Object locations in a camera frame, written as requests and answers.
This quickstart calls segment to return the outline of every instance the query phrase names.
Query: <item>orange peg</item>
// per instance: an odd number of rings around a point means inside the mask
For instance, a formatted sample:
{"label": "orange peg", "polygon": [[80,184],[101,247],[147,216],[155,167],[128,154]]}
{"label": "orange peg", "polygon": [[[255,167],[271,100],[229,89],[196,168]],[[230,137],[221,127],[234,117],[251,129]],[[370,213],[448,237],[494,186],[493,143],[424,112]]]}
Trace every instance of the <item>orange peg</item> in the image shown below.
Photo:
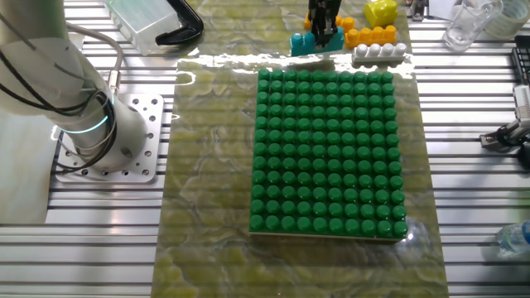
{"label": "orange peg", "polygon": [[346,33],[346,47],[353,48],[359,44],[359,32],[355,29],[352,29]]}
{"label": "orange peg", "polygon": [[384,38],[392,39],[396,37],[396,27],[395,26],[387,26],[387,28],[384,30]]}
{"label": "orange peg", "polygon": [[375,27],[372,31],[372,39],[374,40],[380,40],[381,38],[383,38],[383,28],[381,27]]}
{"label": "orange peg", "polygon": [[370,41],[370,37],[372,37],[372,31],[368,28],[361,29],[359,41],[361,43],[366,43]]}

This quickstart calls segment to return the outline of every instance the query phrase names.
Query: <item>black cable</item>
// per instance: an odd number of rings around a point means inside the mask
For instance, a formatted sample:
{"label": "black cable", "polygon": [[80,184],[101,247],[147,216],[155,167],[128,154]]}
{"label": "black cable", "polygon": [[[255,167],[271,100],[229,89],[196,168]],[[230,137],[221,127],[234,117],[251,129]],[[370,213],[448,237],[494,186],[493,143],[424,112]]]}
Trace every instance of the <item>black cable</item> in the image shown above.
{"label": "black cable", "polygon": [[508,142],[508,140],[506,140],[506,138],[504,137],[505,136],[505,130],[506,130],[506,125],[503,125],[502,127],[499,127],[499,129],[496,132],[497,142],[501,143],[501,145],[503,145],[505,147],[521,146],[526,141],[528,141],[527,137],[522,137],[521,139],[518,140],[517,143],[513,144],[511,142]]}
{"label": "black cable", "polygon": [[[103,91],[101,91],[101,90],[97,91],[92,96],[90,96],[87,100],[85,100],[83,103],[80,103],[80,104],[78,104],[76,106],[68,107],[68,108],[56,108],[53,105],[51,105],[50,103],[48,103],[45,99],[43,99],[42,96],[40,94],[38,94],[27,83],[27,81],[13,67],[11,62],[9,62],[7,57],[3,54],[2,50],[0,50],[0,60],[9,69],[11,74],[26,88],[26,90],[29,93],[31,93],[40,103],[42,103],[42,105],[40,105],[38,103],[33,103],[32,101],[27,100],[27,99],[23,98],[22,96],[12,92],[9,88],[4,86],[3,84],[0,84],[0,90],[2,90],[6,94],[10,95],[14,99],[16,99],[16,100],[18,100],[18,101],[20,101],[22,103],[28,104],[28,105],[30,105],[30,106],[32,106],[34,108],[39,108],[39,109],[43,109],[43,110],[47,110],[47,111],[52,111],[52,112],[58,113],[59,115],[69,116],[69,117],[79,116],[84,111],[84,109],[90,103],[90,101],[92,99],[97,99],[99,101],[99,103],[101,104],[101,106],[103,107],[104,114],[108,117],[107,118],[107,120],[108,120],[107,133],[106,133],[105,137],[107,137],[111,133],[112,133],[112,135],[110,136],[110,138],[105,143],[103,143],[101,145],[101,150],[98,153],[96,153],[96,155],[94,157],[92,157],[89,161],[87,161],[82,166],[76,166],[76,167],[66,166],[66,165],[60,164],[59,162],[56,161],[55,162],[56,165],[58,165],[59,167],[64,169],[62,171],[59,171],[58,172],[59,174],[68,174],[68,173],[72,173],[72,172],[76,172],[76,171],[80,171],[80,170],[86,169],[88,167],[93,166],[98,161],[101,161],[101,159],[103,159],[103,157],[105,157],[105,155],[107,155],[107,153],[112,148],[114,142],[116,141],[116,135],[117,135],[117,130],[118,129],[115,127],[115,126],[117,126],[117,123],[116,123],[116,115],[114,113],[114,107],[111,104],[111,102],[107,99],[107,96],[106,96],[106,94]],[[77,111],[76,113],[67,113],[67,112],[71,112],[71,111],[75,111],[75,110],[79,110],[79,111]]]}
{"label": "black cable", "polygon": [[46,110],[46,111],[50,110],[47,107],[43,106],[42,104],[33,103],[31,100],[27,100],[27,99],[23,98],[22,96],[12,92],[8,87],[4,86],[2,83],[0,83],[0,90],[5,92],[7,95],[11,96],[12,98],[14,98],[14,99],[16,99],[16,100],[18,100],[18,101],[20,101],[22,103],[25,103],[27,105],[30,105],[33,108],[39,108],[39,109]]}
{"label": "black cable", "polygon": [[[7,69],[11,72],[11,74],[20,82],[20,84],[22,84],[22,86],[24,86],[24,88],[26,88],[26,90],[31,93],[31,95],[33,95],[36,100],[38,100],[40,103],[42,103],[42,106],[44,108],[47,108],[47,110],[49,111],[53,111],[55,113],[58,113],[59,115],[62,115],[62,116],[79,116],[83,110],[86,108],[86,106],[89,104],[89,102],[92,100],[92,97],[88,98],[87,100],[85,100],[83,103],[80,103],[78,105],[75,105],[73,107],[68,107],[68,108],[56,108],[54,107],[51,103],[48,103],[44,98],[42,98],[42,96],[40,94],[38,94],[28,83],[27,81],[20,75],[20,73],[13,67],[13,65],[11,64],[11,62],[9,61],[9,59],[3,54],[2,50],[0,50],[0,60],[2,61],[2,63],[7,67]],[[2,91],[6,92],[8,90],[11,94],[15,94],[13,93],[11,90],[7,89],[5,86],[3,86],[2,88]],[[20,95],[17,95],[15,94],[16,96],[12,96],[13,98],[23,102],[23,103],[27,103],[27,102],[30,102],[29,100],[27,99],[24,99],[22,98]],[[67,112],[71,112],[71,111],[76,111],[76,110],[79,110],[77,111],[77,113],[67,113]]]}
{"label": "black cable", "polygon": [[101,91],[98,92],[96,99],[104,107],[105,115],[108,117],[107,118],[108,120],[107,135],[109,135],[109,133],[112,133],[111,137],[104,144],[102,144],[101,150],[98,153],[96,153],[94,157],[92,157],[89,161],[87,161],[82,166],[76,166],[76,167],[66,166],[56,161],[55,162],[56,165],[64,169],[62,171],[58,171],[58,174],[68,174],[68,173],[80,171],[80,170],[93,166],[98,161],[100,161],[104,156],[106,156],[107,153],[112,148],[112,146],[114,145],[114,142],[116,141],[117,131],[118,131],[118,128],[117,128],[118,124],[115,123],[116,115],[114,113],[114,106],[110,103],[110,101],[107,100],[105,93]]}

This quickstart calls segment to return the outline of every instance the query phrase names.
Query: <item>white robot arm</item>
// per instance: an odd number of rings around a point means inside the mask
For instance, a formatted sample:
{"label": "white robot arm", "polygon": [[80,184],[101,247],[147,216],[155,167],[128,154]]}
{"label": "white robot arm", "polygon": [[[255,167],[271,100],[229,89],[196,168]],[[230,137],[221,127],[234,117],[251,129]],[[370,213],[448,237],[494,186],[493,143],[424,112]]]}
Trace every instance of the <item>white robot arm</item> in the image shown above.
{"label": "white robot arm", "polygon": [[63,166],[64,173],[112,171],[141,151],[146,124],[118,99],[122,60],[119,50],[111,88],[70,42],[63,0],[0,0],[0,109],[43,114],[68,134],[86,163]]}

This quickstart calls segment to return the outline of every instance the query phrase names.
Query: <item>marble mat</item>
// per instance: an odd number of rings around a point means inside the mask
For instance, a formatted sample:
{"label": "marble mat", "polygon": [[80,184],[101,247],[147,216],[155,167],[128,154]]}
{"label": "marble mat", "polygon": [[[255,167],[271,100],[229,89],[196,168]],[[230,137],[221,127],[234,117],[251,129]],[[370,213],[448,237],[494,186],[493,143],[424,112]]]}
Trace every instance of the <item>marble mat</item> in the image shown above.
{"label": "marble mat", "polygon": [[[291,58],[307,1],[195,0],[205,34],[178,63],[153,297],[447,297],[431,172],[410,55],[394,73],[407,206],[407,239],[248,235],[256,107],[262,67],[354,69],[351,54]],[[365,1],[342,17],[368,25]],[[404,10],[395,23],[410,45]]]}

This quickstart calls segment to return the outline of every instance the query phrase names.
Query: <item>clear bottle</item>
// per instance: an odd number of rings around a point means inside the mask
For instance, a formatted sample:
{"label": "clear bottle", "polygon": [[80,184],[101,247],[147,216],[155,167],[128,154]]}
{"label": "clear bottle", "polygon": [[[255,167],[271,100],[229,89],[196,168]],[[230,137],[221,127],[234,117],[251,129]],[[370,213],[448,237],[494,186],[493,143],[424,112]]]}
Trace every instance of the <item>clear bottle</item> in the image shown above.
{"label": "clear bottle", "polygon": [[530,252],[530,220],[502,228],[497,234],[497,241],[508,255]]}

